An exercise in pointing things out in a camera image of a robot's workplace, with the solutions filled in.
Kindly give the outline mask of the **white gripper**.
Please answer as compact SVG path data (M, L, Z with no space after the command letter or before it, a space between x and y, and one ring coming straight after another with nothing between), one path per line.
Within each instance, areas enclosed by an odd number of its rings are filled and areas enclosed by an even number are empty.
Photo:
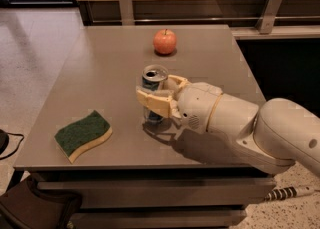
M181 118L184 127L203 134L223 91L204 82L190 84L187 78L178 75L169 75L163 83L163 89L152 91L137 86L136 98L142 106L157 115Z

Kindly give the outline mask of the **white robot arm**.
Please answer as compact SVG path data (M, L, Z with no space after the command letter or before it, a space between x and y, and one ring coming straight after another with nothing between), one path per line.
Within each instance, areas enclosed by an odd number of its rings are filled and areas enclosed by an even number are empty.
M138 86L136 97L164 118L222 138L241 160L263 172L279 174L298 162L320 175L320 118L293 101L275 98L258 106L176 75L157 90Z

